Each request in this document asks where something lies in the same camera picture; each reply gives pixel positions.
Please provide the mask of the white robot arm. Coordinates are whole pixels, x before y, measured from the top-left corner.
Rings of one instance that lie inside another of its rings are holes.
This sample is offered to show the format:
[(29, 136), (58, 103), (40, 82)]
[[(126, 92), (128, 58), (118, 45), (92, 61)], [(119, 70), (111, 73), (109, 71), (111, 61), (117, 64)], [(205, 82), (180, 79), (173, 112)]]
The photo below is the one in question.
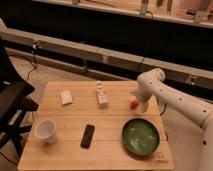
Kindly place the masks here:
[(202, 128), (202, 151), (196, 171), (213, 171), (213, 104), (174, 89), (164, 80), (165, 73), (160, 68), (144, 72), (137, 77), (134, 95), (144, 103), (155, 95)]

